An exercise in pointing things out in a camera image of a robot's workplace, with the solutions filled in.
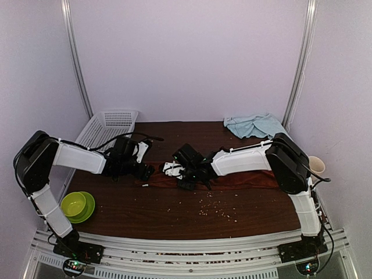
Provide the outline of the rust brown towel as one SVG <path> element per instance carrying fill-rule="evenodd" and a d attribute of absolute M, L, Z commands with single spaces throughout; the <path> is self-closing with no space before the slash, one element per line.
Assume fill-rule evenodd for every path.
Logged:
<path fill-rule="evenodd" d="M 150 162 L 155 167 L 155 172 L 148 181 L 134 179 L 133 185 L 142 187 L 148 184 L 150 187 L 178 188 L 180 179 L 169 177 L 160 171 L 162 162 Z M 218 177 L 210 181 L 211 190 L 224 191 L 234 189 L 280 189 L 272 171 L 259 170 L 241 173 L 233 173 L 227 176 Z"/>

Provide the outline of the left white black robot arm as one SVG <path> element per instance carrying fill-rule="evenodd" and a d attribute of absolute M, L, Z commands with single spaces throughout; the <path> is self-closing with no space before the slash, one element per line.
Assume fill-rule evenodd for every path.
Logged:
<path fill-rule="evenodd" d="M 148 181 L 155 168 L 144 163 L 143 158 L 152 144 L 148 135 L 135 141 L 132 133 L 113 137 L 95 148 L 54 138 L 44 131 L 37 131 L 18 151 L 13 159 L 15 179 L 25 196 L 31 201 L 41 218 L 61 241 L 60 247 L 71 258 L 84 252 L 78 241 L 79 234 L 65 216 L 50 186 L 49 175 L 54 166 L 68 167 L 114 180 L 132 175 Z"/>

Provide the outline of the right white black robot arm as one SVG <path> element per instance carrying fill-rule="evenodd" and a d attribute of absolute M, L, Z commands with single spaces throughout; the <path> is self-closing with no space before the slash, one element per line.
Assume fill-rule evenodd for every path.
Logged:
<path fill-rule="evenodd" d="M 220 148 L 207 157 L 190 144 L 184 144 L 173 158 L 163 172 L 177 178 L 184 188 L 196 183 L 210 188 L 211 180 L 229 174 L 271 171 L 279 188 L 291 198 L 298 215 L 302 233 L 298 252 L 308 257 L 322 245 L 324 225 L 316 203 L 316 187 L 331 180 L 311 170 L 308 155 L 286 134 L 277 133 L 272 139 L 241 148 Z"/>

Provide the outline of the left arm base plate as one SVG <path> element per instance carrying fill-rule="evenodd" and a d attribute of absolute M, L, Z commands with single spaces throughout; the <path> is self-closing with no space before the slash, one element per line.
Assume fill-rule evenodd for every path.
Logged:
<path fill-rule="evenodd" d="M 66 242 L 58 240 L 53 253 L 86 263 L 100 264 L 104 247 L 87 242 Z"/>

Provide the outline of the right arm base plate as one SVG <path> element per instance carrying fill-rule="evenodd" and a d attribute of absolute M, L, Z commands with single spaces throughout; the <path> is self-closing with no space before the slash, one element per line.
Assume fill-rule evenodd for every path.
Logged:
<path fill-rule="evenodd" d="M 315 257 L 327 251 L 328 247 L 326 244 L 315 244 L 314 242 L 298 241 L 278 246 L 278 252 L 282 263 Z"/>

